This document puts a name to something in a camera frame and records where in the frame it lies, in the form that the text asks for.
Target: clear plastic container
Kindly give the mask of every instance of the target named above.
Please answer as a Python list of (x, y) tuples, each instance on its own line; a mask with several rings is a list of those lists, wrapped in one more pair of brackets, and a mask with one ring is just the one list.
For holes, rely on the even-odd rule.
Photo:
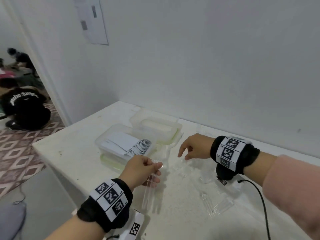
[(157, 142), (163, 145), (170, 145), (181, 130), (182, 125), (178, 120), (179, 118), (143, 108), (130, 118), (133, 128), (153, 132), (157, 136)]
[(150, 140), (151, 145), (146, 151), (146, 153), (144, 154), (144, 156), (148, 156), (156, 146), (157, 137), (152, 132), (146, 129), (144, 130), (141, 130), (138, 128), (133, 129), (123, 124), (112, 125), (106, 132), (104, 132), (101, 136), (99, 136), (94, 141), (94, 143), (98, 146), (98, 148), (102, 153), (102, 156), (100, 157), (102, 164), (106, 165), (107, 167), (109, 167), (110, 169), (116, 172), (121, 172), (124, 168), (123, 165), (126, 165), (127, 161), (129, 161), (131, 157), (125, 154), (124, 155), (119, 154), (102, 145), (102, 142), (106, 139), (106, 137), (115, 132), (124, 132), (140, 140), (142, 139)]

